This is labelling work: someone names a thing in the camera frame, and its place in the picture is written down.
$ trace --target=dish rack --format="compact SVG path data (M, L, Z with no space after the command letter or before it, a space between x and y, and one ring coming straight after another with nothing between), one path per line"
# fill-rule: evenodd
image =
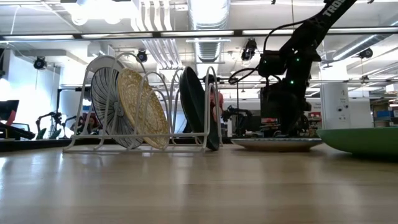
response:
M166 89L166 95L165 96L160 90L158 89L152 89L152 91L150 92L149 96L151 96L151 94L153 94L154 92L157 92L160 94L160 96L162 97L164 103L165 103L165 109L167 112L167 125L168 125L168 130L169 133L168 134L138 134L137 133L137 128L134 128L134 134L106 134L106 126L107 126L107 122L103 123L103 131L100 135L89 135L86 134L86 130L87 130L87 126L88 126L88 121L90 118L90 115L93 113L93 103L91 103L89 111L88 111L88 115L86 117L86 121L85 121L85 126L83 128L83 130L85 130L85 132L83 132L80 135L77 135L77 128L75 128L73 135L71 136L71 143L67 146L63 148L63 152L92 152L92 153L101 153L101 152L154 152L154 153L204 153L205 149L206 149L206 144L207 144L207 138L208 135L210 133L210 91L213 90L215 93L218 92L218 85L217 82L215 82L215 85L212 83L208 83L208 79L209 79L209 74L210 72L213 73L215 80L217 80L217 74L215 72L215 69L213 67L208 67L207 72L206 72L206 78L205 78L205 123L204 123L204 132L202 133L182 133L182 134L176 134L175 133L175 122L176 122L176 116L177 116L177 105L178 105L178 96L180 93L180 90L178 89L175 95L175 103L174 103L174 110L172 110L173 107L173 89L174 89L174 83L175 83L175 79L176 77L178 78L178 72L182 71L182 68L179 68L175 71L174 76L172 78L172 82L170 85L170 89L167 88L166 82L163 78L163 76L157 72L146 72L145 70L145 66L142 64L142 62L140 61L140 59L134 55L133 53L130 52L124 52L121 53L120 55L118 55L116 58L114 59L113 65L111 67L111 70L109 71L110 74L112 74L114 72L115 69L115 65L118 62L118 60L122 57L122 56L133 56L137 62L140 64L140 66L142 67L145 75L143 76L143 79L140 83L140 87L139 87L139 94L137 97L137 105L136 105L136 114L135 114L135 118L136 118L136 123L135 126L139 126L139 120L138 120L138 111L139 108L142 105L141 102L141 93L142 93L142 89L144 86L145 82L149 82L148 81L148 75L150 74L156 74L162 81L164 88ZM79 101L79 106L76 112L76 116L77 118L80 117L80 113L82 111L82 106L83 106L83 98L84 98L84 94L85 94L85 88L86 88L86 83L88 81L88 74L90 72L90 66L92 65L93 62L95 62L96 59L94 59L86 68L86 72L85 72L85 77L83 80L83 84L81 86L81 89L83 91L81 91L80 94L80 101ZM108 118L108 108L109 108L109 93L110 93L110 87L108 88L107 91L107 99L106 99L106 109L105 109L105 121L107 121ZM145 102L144 102L144 106L145 106L145 111L147 109L147 105L148 102L150 100L150 97L147 97ZM216 103L216 115L217 118L220 117L220 103L218 101L218 94L215 94L215 103ZM75 127L78 126L78 119L76 119L75 121ZM221 122L220 119L217 119L217 131L218 131L218 137L220 140L220 146L223 145L222 142L222 137L221 137ZM203 142L200 144L198 142L197 137L199 136L203 136ZM171 145L172 146L193 146L192 144L176 144L174 138L176 137L194 137L195 138L195 142L196 142L196 146L200 147L199 149L185 149L185 150L181 150L181 149L164 149L164 150L160 150L160 149L154 149L153 147L151 147L150 149L140 149L140 146L132 149L132 145L129 147L126 147L125 149L102 149L102 147L104 146L104 141L105 139L111 139L111 138L120 138L120 137L129 137L129 138L143 138L143 137L170 137L171 138ZM99 142L99 144L93 148L89 148L89 149L74 149L73 147L75 146L76 140L77 139L100 139L101 141Z

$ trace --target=white plate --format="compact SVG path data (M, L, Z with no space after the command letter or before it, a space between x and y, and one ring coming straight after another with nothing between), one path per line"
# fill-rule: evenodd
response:
M241 138L231 139L232 143L246 149L262 151L307 151L322 143L320 138Z

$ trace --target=white wire dish rack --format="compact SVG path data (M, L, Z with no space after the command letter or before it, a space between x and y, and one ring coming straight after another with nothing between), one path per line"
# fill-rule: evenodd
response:
M79 101L79 106L76 112L76 116L77 118L80 117L80 113L82 110L82 106L83 106L83 99L84 99L84 94L85 94L85 88L86 88L86 84L88 82L88 74L89 72L96 72L96 70L94 69L98 69L98 62L100 62L101 59L104 58L110 58L113 60L112 62L112 66L111 69L108 70L109 74L112 74L115 71L115 66L120 66L122 65L122 63L119 62L119 59L122 56L133 56L136 58L137 62L139 62L139 64L141 65L145 75L143 76L143 79L140 83L140 87L139 87L139 94L137 95L137 100L136 100L136 114L134 114L133 116L135 116L135 126L139 126L139 120L138 120L138 116L139 113L137 113L137 111L139 111L140 107L142 106L142 102L141 102L141 93L142 93L142 89L144 86L145 82L148 82L148 75L150 74L156 74L161 80L162 83L164 85L164 88L166 89L166 95L164 96L164 94L158 90L158 89L152 89L152 91L149 93L148 97L146 98L145 102L144 102L144 110L147 110L147 106L148 106L148 102L150 100L150 96L155 93L158 92L159 95L162 97L164 103L165 103L165 110L167 112L166 118L167 118L167 125L168 125L168 130L169 133L168 134L147 134L147 133L137 133L137 128L134 128L134 133L133 134L107 134L105 130L107 130L107 122L103 123L103 131L100 135L89 135L87 132L83 132L80 135L77 135L77 128L75 128L73 135L71 136L72 142L69 144L69 146L63 148L63 152L92 152L92 153L99 153L99 152L163 152L163 153L168 153L168 152L172 152L172 153L176 153L176 152L182 152L182 153L187 153L187 152L199 152L199 153L204 153L206 150L206 144L207 144L207 140L208 140L208 135L210 133L210 91L212 90L214 93L218 92L218 86L217 86L217 82L215 82L215 85L212 83L208 83L209 80L209 74L210 72L213 73L215 80L217 80L217 76L216 76L216 72L215 69L213 67L208 67L207 69L207 73L206 73L206 78L205 78L205 117L204 117L204 132L202 133L175 133L175 122L176 122L176 115L177 115L177 105L178 105L178 96L180 93L180 90L178 89L176 92L176 96L175 96L175 100L174 100L174 110L173 108L173 89L174 89L174 83L176 81L176 78L178 78L178 72L182 71L182 68L179 68L178 70L175 71L174 76L172 78L172 82L171 82L171 86L170 89L167 88L167 85L165 83L165 80L163 78L163 76L157 72L146 72L144 65L142 64L142 62L139 60L139 58L137 56L135 56L134 54L130 53L130 52L124 52L120 55L118 55L116 58L108 56L108 55L104 55L104 56L99 56L96 59L94 59L86 68L86 72L85 72L85 77L83 80L83 84L82 84L82 91L81 91L81 95L80 95L80 101ZM108 109L109 109L109 88L107 90L107 98L106 98L106 109L105 109L105 121L107 121L108 118ZM216 116L217 118L220 117L220 104L218 101L218 94L215 94L215 108L216 108ZM86 117L86 121L85 121L85 126L83 128L83 130L87 130L87 126L88 126L88 121L90 118L90 115L93 113L93 104L91 103L87 117ZM217 119L217 132L218 132L218 138L220 140L220 146L223 145L222 143L222 137L221 137L221 123L220 123L220 119ZM78 126L78 119L75 122L75 127ZM113 122L113 126L111 127L111 131L110 133L114 133L114 126L115 126L115 122ZM200 144L198 142L197 137L202 136L203 137L203 142ZM144 137L169 137L171 139L171 144L168 142L167 145L163 148L163 149L155 149L153 147L150 147L150 149L148 149L148 147L146 147L145 149L143 149L142 147L137 147L133 149L133 144L131 144L129 147L124 147L124 149L112 149L109 146L106 147L106 149L104 149L104 140L105 139L111 139L111 138L144 138ZM195 142L196 142L196 146L194 149L178 149L179 147L170 147L170 146L195 146L195 145L183 145L183 144L176 144L174 141L175 137L194 137L195 138ZM77 139L100 139L101 141L99 142L99 144L95 147L90 147L88 149L76 149L75 143Z

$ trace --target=flat plate on table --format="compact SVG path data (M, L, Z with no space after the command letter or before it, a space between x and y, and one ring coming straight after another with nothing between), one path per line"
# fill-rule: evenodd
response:
M146 119L144 121L145 100L152 91L148 82L144 82L142 92L139 93L139 85L142 77L140 74L125 68L118 77L119 99L130 124L137 128L138 134L168 134L169 126L163 107L155 93L152 93L147 108ZM138 125L136 125L136 106L137 96L141 96L141 106L138 114ZM169 137L144 137L145 142L157 149L165 149L169 143Z
M181 105L185 117L194 133L203 133L205 127L205 91L201 86L198 76L191 67L186 67L180 78ZM220 139L217 132L217 123L210 111L210 134L208 135L207 148L217 151Z
M330 147L354 154L398 156L398 128L351 128L318 130Z
M113 60L109 60L108 64L104 65L109 65L110 63L113 63ZM134 128L130 125L119 102L117 79L121 69L120 66L117 66L117 69L111 73L111 67L99 68L91 80L91 101L93 102L94 112L102 126L105 123L106 98L109 90L108 117L106 122L107 134L134 134ZM132 148L140 146L144 141L142 138L113 139L123 147L132 145Z
M270 152L301 152L322 143L318 138L236 138L231 142L246 149Z

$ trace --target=table surface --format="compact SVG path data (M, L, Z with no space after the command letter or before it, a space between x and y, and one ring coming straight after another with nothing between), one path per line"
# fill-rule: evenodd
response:
M398 164L310 152L0 154L0 223L398 223Z

